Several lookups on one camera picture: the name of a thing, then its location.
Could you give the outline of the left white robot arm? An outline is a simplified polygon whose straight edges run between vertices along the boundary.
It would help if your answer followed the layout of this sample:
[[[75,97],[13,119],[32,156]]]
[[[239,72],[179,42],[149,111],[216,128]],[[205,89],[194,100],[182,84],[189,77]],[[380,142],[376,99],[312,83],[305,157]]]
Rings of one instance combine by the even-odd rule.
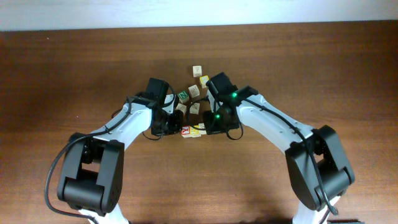
[[[150,129],[156,140],[182,128],[176,95],[128,97],[101,128],[75,133],[53,161],[63,158],[57,197],[74,209],[73,217],[90,223],[128,223],[118,204],[126,149]]]

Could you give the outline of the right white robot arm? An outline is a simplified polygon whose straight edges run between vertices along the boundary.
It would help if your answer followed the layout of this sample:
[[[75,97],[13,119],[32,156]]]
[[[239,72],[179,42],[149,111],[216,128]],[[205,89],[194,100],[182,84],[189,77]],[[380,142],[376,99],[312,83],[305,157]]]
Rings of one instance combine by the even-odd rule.
[[[208,85],[213,121],[225,131],[237,123],[248,126],[285,156],[290,184],[299,199],[293,223],[326,223],[337,215],[336,202],[354,183],[355,175],[336,131],[316,129],[287,116],[246,86]]]

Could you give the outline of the red Y wooden block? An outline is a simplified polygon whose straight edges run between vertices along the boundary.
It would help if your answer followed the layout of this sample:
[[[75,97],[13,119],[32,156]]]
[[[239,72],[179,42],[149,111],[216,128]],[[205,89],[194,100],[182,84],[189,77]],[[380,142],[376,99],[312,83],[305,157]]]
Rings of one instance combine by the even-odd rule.
[[[198,130],[200,126],[194,125],[190,127],[190,137],[191,138],[198,138],[201,136],[200,130]]]
[[[184,138],[190,138],[191,137],[191,127],[190,126],[183,126],[181,130],[181,136]]]

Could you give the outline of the soccer ball wooden block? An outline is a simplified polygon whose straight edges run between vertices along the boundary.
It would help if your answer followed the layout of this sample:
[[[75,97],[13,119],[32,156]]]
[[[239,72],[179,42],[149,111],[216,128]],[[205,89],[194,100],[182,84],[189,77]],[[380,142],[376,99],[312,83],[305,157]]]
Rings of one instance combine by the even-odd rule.
[[[199,123],[198,127],[200,128],[199,133],[201,135],[206,135],[206,129],[205,129],[205,124],[204,123]]]

